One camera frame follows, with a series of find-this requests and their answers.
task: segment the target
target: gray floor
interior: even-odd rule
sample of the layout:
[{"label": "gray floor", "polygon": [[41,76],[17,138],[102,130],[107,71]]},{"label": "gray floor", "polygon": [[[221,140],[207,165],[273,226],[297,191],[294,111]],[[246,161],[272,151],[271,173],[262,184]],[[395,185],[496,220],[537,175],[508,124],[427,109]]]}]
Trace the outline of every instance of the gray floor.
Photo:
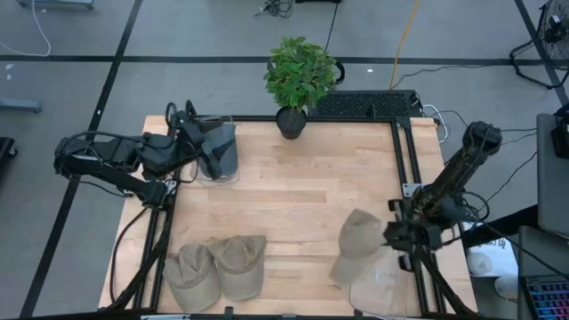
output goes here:
[{"label": "gray floor", "polygon": [[[533,21],[543,0],[525,0]],[[253,17],[263,0],[145,0],[126,48],[127,55],[266,56],[280,36],[306,36],[325,44],[332,4],[299,4],[289,20]],[[95,11],[49,8],[38,11],[57,55],[114,55],[133,0],[98,0]],[[413,0],[346,0],[339,9],[330,42],[338,57],[392,58]],[[26,52],[41,52],[30,10],[14,1],[0,3],[0,42]],[[421,3],[402,57],[506,58],[529,40],[513,0],[430,0]],[[8,54],[0,48],[0,54]],[[537,59],[532,49],[524,58]],[[5,65],[13,64],[8,70]],[[0,318],[21,309],[67,182],[53,173],[53,150],[60,138],[86,130],[109,63],[2,62],[0,96],[38,99],[39,115],[1,111],[0,135],[18,141],[20,154],[0,188]],[[437,66],[400,65],[398,74]],[[341,90],[386,89],[390,65],[346,65]],[[207,114],[273,115],[260,63],[123,63],[118,70],[100,129],[138,134],[144,117],[162,114],[167,102],[192,99]],[[524,71],[547,80],[544,67]],[[405,79],[399,89],[414,89],[423,103],[456,110],[467,122],[484,120],[501,128],[532,128],[538,113],[560,107],[553,91],[518,78],[512,67],[449,68]],[[460,146],[463,124],[445,114],[451,136],[442,144],[448,158]],[[523,133],[507,133],[506,140]],[[535,150],[532,138],[505,146],[480,169],[469,189],[491,195]],[[536,201],[535,162],[528,164],[492,202],[491,219]],[[96,309],[106,274],[121,199],[81,186],[69,214],[35,315]],[[487,315],[516,316],[490,281],[476,281],[479,308]]]}]

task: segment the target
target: black plant pot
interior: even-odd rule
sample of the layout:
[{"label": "black plant pot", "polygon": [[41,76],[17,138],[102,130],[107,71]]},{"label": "black plant pot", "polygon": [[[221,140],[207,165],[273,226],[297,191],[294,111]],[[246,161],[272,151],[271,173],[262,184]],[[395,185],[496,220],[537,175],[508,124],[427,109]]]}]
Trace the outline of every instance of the black plant pot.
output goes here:
[{"label": "black plant pot", "polygon": [[276,125],[281,130],[283,137],[295,140],[301,136],[302,129],[306,126],[306,112],[299,112],[295,108],[280,108],[276,113]]}]

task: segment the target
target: clear plastic container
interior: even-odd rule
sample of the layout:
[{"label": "clear plastic container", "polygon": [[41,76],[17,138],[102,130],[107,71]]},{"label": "clear plastic container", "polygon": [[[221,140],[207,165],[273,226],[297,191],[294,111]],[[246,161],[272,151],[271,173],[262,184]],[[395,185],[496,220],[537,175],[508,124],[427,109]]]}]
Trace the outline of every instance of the clear plastic container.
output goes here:
[{"label": "clear plastic container", "polygon": [[[222,127],[212,130],[211,132],[206,132],[205,139],[209,140],[212,144],[212,148],[220,147],[220,144],[225,142],[230,136],[235,138],[236,127],[233,124],[233,118],[231,116],[208,116],[201,117],[197,119],[200,122],[222,122]],[[213,133],[215,132],[218,139],[213,138]],[[212,177],[207,172],[207,167],[205,162],[198,158],[197,159],[197,173],[196,181],[199,182],[204,187],[218,187],[225,186],[228,184],[235,183],[239,181],[239,165],[237,160],[237,145],[236,142],[227,148],[223,156],[220,158],[220,165],[222,169],[222,175],[220,178],[213,180]]]},{"label": "clear plastic container", "polygon": [[357,281],[342,287],[354,309],[368,316],[406,318],[410,308],[417,308],[413,273],[399,268],[398,257],[402,254],[390,247],[381,247],[374,263]]}]

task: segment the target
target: green leaves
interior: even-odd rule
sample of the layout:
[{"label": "green leaves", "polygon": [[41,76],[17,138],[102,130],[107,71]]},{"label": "green leaves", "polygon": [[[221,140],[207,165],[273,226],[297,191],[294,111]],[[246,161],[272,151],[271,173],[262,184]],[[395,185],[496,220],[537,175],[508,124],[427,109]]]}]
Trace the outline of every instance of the green leaves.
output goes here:
[{"label": "green leaves", "polygon": [[312,108],[335,86],[332,65],[336,60],[321,46],[304,44],[305,40],[304,36],[283,37],[280,47],[270,51],[271,62],[263,79],[280,107]]}]

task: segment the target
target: black keyboard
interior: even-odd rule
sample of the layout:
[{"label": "black keyboard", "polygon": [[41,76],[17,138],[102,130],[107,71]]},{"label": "black keyboard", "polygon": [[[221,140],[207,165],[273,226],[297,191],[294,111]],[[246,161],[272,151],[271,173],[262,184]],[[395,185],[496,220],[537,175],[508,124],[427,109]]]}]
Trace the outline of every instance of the black keyboard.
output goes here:
[{"label": "black keyboard", "polygon": [[370,116],[373,106],[377,117],[421,116],[414,90],[335,91],[318,101],[312,116]]},{"label": "black keyboard", "polygon": [[569,281],[561,276],[524,276],[527,305],[534,319],[569,320]]}]

